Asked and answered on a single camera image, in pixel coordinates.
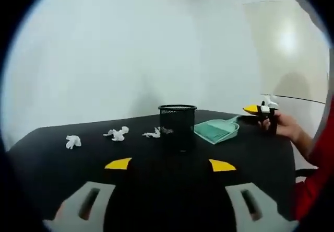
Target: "green dustpan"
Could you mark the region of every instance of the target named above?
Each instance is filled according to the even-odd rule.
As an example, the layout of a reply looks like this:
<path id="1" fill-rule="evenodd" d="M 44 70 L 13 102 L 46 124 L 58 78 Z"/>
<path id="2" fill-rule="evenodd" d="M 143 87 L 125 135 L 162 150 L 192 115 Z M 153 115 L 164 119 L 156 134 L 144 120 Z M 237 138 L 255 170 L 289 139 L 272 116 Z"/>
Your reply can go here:
<path id="1" fill-rule="evenodd" d="M 207 142 L 215 145 L 235 137 L 239 125 L 235 122 L 238 116 L 229 120 L 210 120 L 194 126 L 194 132 Z"/>

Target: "white wall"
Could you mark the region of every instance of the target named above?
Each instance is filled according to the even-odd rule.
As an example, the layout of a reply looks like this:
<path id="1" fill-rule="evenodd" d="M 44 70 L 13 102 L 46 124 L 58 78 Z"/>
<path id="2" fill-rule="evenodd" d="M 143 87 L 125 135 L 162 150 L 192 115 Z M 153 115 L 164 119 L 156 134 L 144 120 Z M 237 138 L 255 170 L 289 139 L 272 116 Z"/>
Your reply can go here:
<path id="1" fill-rule="evenodd" d="M 263 99 L 242 8 L 257 1 L 41 0 L 7 59 L 7 147 L 41 126 L 154 114 L 164 103 L 244 114 Z M 315 133 L 322 106 L 281 106 L 290 104 Z"/>
<path id="2" fill-rule="evenodd" d="M 3 131 L 11 146 L 51 125 L 196 104 L 197 31 L 188 0 L 41 0 L 8 57 Z"/>

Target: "hand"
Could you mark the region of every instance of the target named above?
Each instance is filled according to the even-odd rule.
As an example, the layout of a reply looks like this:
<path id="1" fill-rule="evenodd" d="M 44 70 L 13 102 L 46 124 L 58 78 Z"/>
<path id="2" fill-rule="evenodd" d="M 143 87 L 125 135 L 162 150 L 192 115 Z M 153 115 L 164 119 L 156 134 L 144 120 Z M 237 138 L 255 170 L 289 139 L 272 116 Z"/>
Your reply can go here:
<path id="1" fill-rule="evenodd" d="M 277 118 L 276 133 L 288 137 L 293 142 L 297 141 L 301 128 L 296 120 L 292 116 L 285 115 L 278 110 L 275 111 L 275 117 Z M 263 123 L 258 122 L 258 124 L 260 127 L 268 130 L 270 127 L 270 120 L 266 119 Z"/>

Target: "person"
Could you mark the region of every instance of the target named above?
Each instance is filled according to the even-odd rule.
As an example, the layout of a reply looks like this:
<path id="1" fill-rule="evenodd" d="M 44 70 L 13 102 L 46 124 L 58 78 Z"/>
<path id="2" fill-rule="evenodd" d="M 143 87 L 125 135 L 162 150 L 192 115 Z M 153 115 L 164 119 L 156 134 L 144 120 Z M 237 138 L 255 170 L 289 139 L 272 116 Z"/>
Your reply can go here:
<path id="1" fill-rule="evenodd" d="M 309 212 L 326 182 L 334 173 L 334 148 L 331 141 L 334 130 L 334 107 L 331 104 L 326 126 L 315 146 L 313 146 L 313 139 L 292 116 L 278 110 L 275 111 L 275 116 L 278 121 L 276 134 L 289 138 L 301 155 L 309 163 L 318 167 L 304 182 L 299 182 L 295 186 L 295 218 L 300 220 Z M 269 119 L 258 124 L 265 130 L 271 125 Z"/>

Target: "black table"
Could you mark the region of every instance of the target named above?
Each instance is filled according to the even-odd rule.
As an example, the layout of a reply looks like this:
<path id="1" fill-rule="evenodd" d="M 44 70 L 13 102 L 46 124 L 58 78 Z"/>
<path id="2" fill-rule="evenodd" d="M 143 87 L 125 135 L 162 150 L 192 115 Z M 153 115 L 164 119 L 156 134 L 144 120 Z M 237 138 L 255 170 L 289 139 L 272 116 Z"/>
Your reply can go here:
<path id="1" fill-rule="evenodd" d="M 195 123 L 211 119 L 230 119 L 233 114 L 206 110 L 196 111 Z M 266 136 L 259 128 L 238 121 L 238 136 L 211 145 L 196 136 L 196 149 L 185 155 L 189 161 L 208 158 L 226 161 L 272 197 L 278 212 L 293 219 L 295 165 L 293 149 L 284 137 Z M 127 126 L 130 132 L 123 142 L 113 142 L 102 134 L 109 129 Z M 115 183 L 104 166 L 111 161 L 132 157 L 133 167 L 144 168 L 152 158 L 161 155 L 159 139 L 146 138 L 154 132 L 159 116 L 130 118 L 65 126 L 43 127 L 29 133 L 8 152 L 18 177 L 44 219 L 53 219 L 60 204 L 87 181 Z M 67 135 L 78 135 L 82 147 L 68 150 Z"/>

